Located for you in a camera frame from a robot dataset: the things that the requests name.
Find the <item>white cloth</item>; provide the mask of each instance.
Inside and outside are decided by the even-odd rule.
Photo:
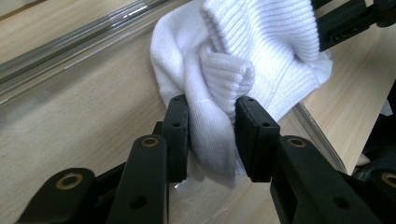
[[[230,184],[238,167],[236,99],[251,96],[279,120],[329,78],[310,4],[196,0],[158,21],[150,53],[160,93],[166,105],[186,94],[192,153],[213,179]]]

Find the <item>white sock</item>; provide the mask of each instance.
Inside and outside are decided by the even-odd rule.
[[[238,161],[236,99],[249,95],[279,120],[332,71],[307,0],[192,1],[159,20],[150,50],[165,104],[187,96],[192,153],[225,184]]]

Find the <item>wooden table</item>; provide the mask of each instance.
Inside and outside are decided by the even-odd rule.
[[[101,14],[105,15],[120,7],[118,3],[125,1],[100,1],[93,7],[108,6]],[[63,15],[59,8],[69,8],[68,15],[64,15],[69,30],[80,26],[76,21],[85,17],[81,12],[88,15],[98,11],[79,1],[49,0],[42,4],[58,8],[55,11],[60,11],[59,17]],[[13,30],[0,34],[0,62],[37,47],[39,41],[67,33],[54,32],[45,40],[36,37],[32,43],[23,39],[24,34],[39,36],[48,29],[36,23],[30,24],[35,29],[29,28],[25,16],[29,10],[35,15],[42,12],[41,18],[57,18],[51,14],[53,10],[44,16],[46,9],[36,7],[0,22],[0,30]],[[333,48],[332,78],[304,99],[349,172],[396,78],[395,35],[396,26],[382,30],[373,27]],[[22,49],[16,49],[19,41]],[[122,163],[133,141],[151,133],[155,121],[163,119],[165,108],[149,63],[149,42],[147,30],[138,38],[125,40],[63,70],[61,76],[0,107],[2,223],[17,220],[36,191],[55,173],[69,167],[86,167],[99,175]],[[283,133],[306,135],[292,114],[280,123]],[[171,188],[170,205],[171,223],[278,222],[269,185],[252,184],[244,176],[237,178],[235,189],[207,179],[188,179]]]

